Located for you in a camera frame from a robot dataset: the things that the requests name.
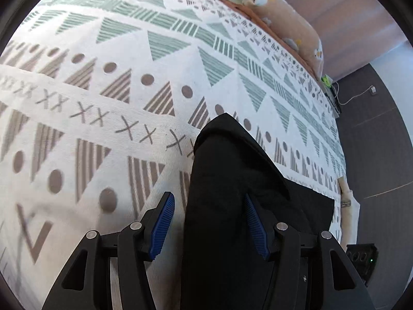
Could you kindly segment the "green item on cabinet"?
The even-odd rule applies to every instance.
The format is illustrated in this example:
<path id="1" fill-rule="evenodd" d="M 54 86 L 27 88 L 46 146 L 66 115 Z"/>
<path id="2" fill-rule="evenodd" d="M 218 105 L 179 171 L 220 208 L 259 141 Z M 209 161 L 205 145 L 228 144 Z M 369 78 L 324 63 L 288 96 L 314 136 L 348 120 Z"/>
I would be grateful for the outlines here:
<path id="1" fill-rule="evenodd" d="M 322 76 L 321 81 L 324 84 L 324 86 L 326 86 L 327 88 L 330 88 L 333 84 L 333 79 L 331 79 L 331 77 L 328 75 Z"/>

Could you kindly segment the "orange patterned pillow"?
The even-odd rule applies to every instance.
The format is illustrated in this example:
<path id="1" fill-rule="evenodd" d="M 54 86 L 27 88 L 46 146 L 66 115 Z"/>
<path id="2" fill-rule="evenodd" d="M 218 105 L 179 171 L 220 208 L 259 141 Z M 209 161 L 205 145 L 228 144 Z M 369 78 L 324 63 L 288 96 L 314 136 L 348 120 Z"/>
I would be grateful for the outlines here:
<path id="1" fill-rule="evenodd" d="M 285 0 L 244 0 L 279 38 L 297 52 L 317 79 L 323 75 L 323 47 L 316 30 Z"/>

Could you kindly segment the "cream bedside cabinet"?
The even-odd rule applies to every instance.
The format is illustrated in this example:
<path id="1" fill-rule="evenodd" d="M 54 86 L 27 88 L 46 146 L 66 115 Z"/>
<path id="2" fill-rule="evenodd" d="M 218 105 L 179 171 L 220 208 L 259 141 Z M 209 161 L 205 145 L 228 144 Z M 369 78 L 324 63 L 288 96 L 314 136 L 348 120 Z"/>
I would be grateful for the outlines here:
<path id="1" fill-rule="evenodd" d="M 335 93 L 333 92 L 332 87 L 327 87 L 324 84 L 322 84 L 322 86 L 324 88 L 324 94 L 330 103 L 332 115 L 335 119 L 338 119 L 341 114 L 341 109 L 339 108 L 339 104 L 337 102 L 337 99 L 335 98 Z"/>

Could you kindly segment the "pink curtain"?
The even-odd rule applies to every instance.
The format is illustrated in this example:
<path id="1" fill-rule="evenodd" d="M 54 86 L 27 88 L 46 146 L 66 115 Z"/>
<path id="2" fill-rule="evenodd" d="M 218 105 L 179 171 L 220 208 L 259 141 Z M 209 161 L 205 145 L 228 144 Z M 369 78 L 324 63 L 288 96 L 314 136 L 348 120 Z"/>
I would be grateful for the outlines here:
<path id="1" fill-rule="evenodd" d="M 319 35 L 324 74 L 339 80 L 407 41 L 378 0 L 286 0 Z"/>

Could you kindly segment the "white patterned bedspread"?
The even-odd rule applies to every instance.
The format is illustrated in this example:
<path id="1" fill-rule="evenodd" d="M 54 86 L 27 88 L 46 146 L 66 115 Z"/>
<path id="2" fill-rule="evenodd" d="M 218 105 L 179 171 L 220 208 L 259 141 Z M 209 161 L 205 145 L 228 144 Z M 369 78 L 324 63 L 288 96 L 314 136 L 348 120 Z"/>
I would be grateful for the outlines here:
<path id="1" fill-rule="evenodd" d="M 148 266 L 174 309 L 193 147 L 234 117 L 289 180 L 340 201 L 346 170 L 308 64 L 221 0 L 41 0 L 1 55 L 1 273 L 40 309 L 91 229 L 122 230 L 173 192 Z"/>

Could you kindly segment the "black garment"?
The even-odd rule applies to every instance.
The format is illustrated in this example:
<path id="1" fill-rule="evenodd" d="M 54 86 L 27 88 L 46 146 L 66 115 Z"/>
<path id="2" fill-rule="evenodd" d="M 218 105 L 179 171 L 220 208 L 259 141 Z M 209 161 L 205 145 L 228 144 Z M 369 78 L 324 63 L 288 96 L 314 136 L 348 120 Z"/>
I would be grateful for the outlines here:
<path id="1" fill-rule="evenodd" d="M 248 225 L 254 199 L 298 232 L 328 230 L 334 201 L 285 179 L 256 140 L 224 113 L 195 142 L 184 222 L 182 309 L 261 309 L 273 262 Z"/>

